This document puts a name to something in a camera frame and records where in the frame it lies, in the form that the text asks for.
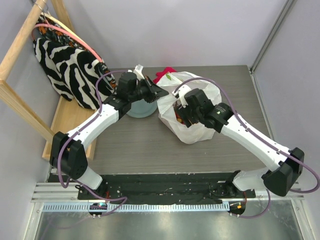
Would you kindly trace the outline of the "red yellow strawberry bunch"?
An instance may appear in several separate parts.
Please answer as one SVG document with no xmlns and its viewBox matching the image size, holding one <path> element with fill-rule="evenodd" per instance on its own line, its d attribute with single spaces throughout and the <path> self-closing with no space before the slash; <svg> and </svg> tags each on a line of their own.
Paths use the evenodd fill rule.
<svg viewBox="0 0 320 240">
<path fill-rule="evenodd" d="M 184 117 L 183 117 L 183 111 L 182 111 L 182 105 L 178 101 L 176 101 L 173 104 L 173 110 L 174 110 L 174 114 L 175 114 L 176 120 L 180 124 L 185 125 L 185 121 L 184 121 Z"/>
</svg>

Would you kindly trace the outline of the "white lemon print plastic bag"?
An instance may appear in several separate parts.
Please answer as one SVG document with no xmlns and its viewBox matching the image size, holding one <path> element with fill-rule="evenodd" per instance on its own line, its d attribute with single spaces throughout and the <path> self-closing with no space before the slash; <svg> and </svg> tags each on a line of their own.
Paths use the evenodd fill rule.
<svg viewBox="0 0 320 240">
<path fill-rule="evenodd" d="M 191 109 L 186 105 L 179 95 L 174 95 L 174 90 L 183 82 L 196 78 L 197 75 L 182 72 L 167 72 L 156 83 L 157 86 L 168 91 L 168 95 L 157 101 L 159 119 L 185 144 L 210 140 L 215 130 L 207 128 L 192 116 Z"/>
</svg>

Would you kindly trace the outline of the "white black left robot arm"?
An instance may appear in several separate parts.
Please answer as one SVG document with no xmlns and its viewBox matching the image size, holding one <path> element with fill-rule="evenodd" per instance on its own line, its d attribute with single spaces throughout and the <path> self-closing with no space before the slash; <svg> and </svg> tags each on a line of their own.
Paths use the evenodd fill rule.
<svg viewBox="0 0 320 240">
<path fill-rule="evenodd" d="M 96 113 L 68 133 L 57 132 L 52 140 L 50 164 L 59 173 L 89 187 L 89 194 L 100 200 L 107 192 L 103 178 L 88 166 L 86 149 L 106 128 L 120 120 L 132 103 L 144 100 L 156 102 L 167 96 L 165 89 L 157 86 L 147 76 L 124 72 L 113 94 L 107 97 Z"/>
</svg>

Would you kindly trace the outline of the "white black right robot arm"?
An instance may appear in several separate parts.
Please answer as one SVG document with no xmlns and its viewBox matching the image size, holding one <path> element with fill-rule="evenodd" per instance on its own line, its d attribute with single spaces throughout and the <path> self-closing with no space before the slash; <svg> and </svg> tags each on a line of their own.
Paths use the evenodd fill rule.
<svg viewBox="0 0 320 240">
<path fill-rule="evenodd" d="M 199 88 L 183 86 L 173 95 L 181 103 L 175 110 L 188 128 L 201 123 L 235 140 L 265 165 L 261 169 L 235 171 L 225 186 L 230 197 L 236 198 L 252 189 L 268 189 L 280 197 L 287 195 L 302 173 L 300 163 L 305 153 L 300 148 L 289 149 L 276 143 L 234 114 L 226 103 L 214 105 Z"/>
</svg>

